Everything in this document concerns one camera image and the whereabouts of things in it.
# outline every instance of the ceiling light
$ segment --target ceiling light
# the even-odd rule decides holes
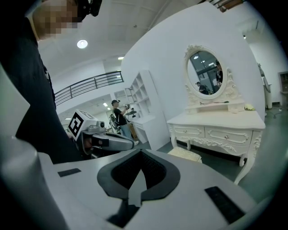
[[[88,45],[88,42],[86,40],[80,40],[77,42],[78,48],[84,49]]]

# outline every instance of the oval mirror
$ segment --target oval mirror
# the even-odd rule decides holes
[[[215,94],[223,81],[220,63],[207,51],[198,51],[189,58],[188,76],[193,87],[206,95]]]

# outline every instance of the white shelf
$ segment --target white shelf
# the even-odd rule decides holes
[[[154,116],[148,115],[148,116],[141,117],[141,118],[139,118],[139,119],[137,119],[137,120],[135,120],[133,122],[135,122],[136,124],[144,124],[144,123],[146,123],[148,121],[151,121],[153,119],[155,119]]]
[[[139,89],[140,89],[143,97],[147,97],[147,96],[148,96],[148,95],[147,95],[147,91],[146,91],[144,85],[141,85],[141,87],[140,87]]]
[[[137,81],[135,81],[135,80],[134,80],[132,86],[133,86],[133,89],[135,92],[139,89],[139,85],[138,85]]]
[[[138,83],[138,85],[139,85],[139,88],[140,88],[140,85],[143,85],[143,80],[142,80],[142,78],[141,78],[140,75],[138,75],[138,76],[136,77],[136,81],[137,81],[137,83]]]
[[[134,96],[139,90],[140,90],[140,88],[137,89],[137,90],[133,93],[133,96]]]
[[[138,92],[136,93],[136,97],[137,97],[137,101],[138,101],[138,102],[142,101],[142,99],[143,99],[143,96],[142,96],[142,94],[141,94],[140,91],[138,91]]]
[[[145,98],[143,98],[142,100],[136,102],[136,104],[139,104],[139,103],[141,103],[141,102],[144,102],[144,101],[146,101],[146,100],[148,100],[148,99],[149,99],[149,97],[145,97]]]
[[[138,85],[139,85],[139,88],[141,88],[142,86],[144,86],[144,84],[143,84],[143,83],[142,83],[142,84],[139,84],[139,83],[138,83]]]
[[[139,118],[143,117],[142,111],[138,110]]]

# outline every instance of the man with cap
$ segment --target man with cap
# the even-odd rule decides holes
[[[131,131],[129,129],[129,126],[127,124],[127,121],[125,117],[123,116],[128,109],[127,107],[124,107],[123,111],[118,109],[119,107],[119,102],[117,100],[112,101],[112,106],[113,106],[113,114],[116,116],[116,121],[119,123],[120,128],[121,128],[121,134],[131,140],[133,140]]]
[[[197,82],[196,85],[199,87],[199,92],[201,92],[203,94],[206,94],[206,95],[209,95],[209,92],[208,92],[207,88],[204,85],[202,85],[200,83],[200,81]]]
[[[216,65],[218,68],[218,71],[216,72],[216,81],[217,81],[217,85],[220,87],[223,81],[223,72],[222,72],[222,67],[218,60],[216,60]]]
[[[0,52],[8,77],[30,104],[16,137],[47,153],[54,164],[82,160],[65,133],[55,109],[54,92],[47,69],[38,51],[38,42],[75,27],[90,12],[88,0],[42,0],[9,29],[9,46]]]

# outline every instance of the cap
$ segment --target cap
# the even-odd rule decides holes
[[[77,22],[82,22],[83,19],[90,13],[90,6],[88,0],[77,0],[78,13]]]
[[[102,4],[102,0],[75,0],[78,4],[77,22],[82,22],[86,15],[96,17]]]
[[[116,102],[119,102],[119,101],[113,100],[113,101],[111,102],[111,104],[113,105],[113,104],[116,103]]]

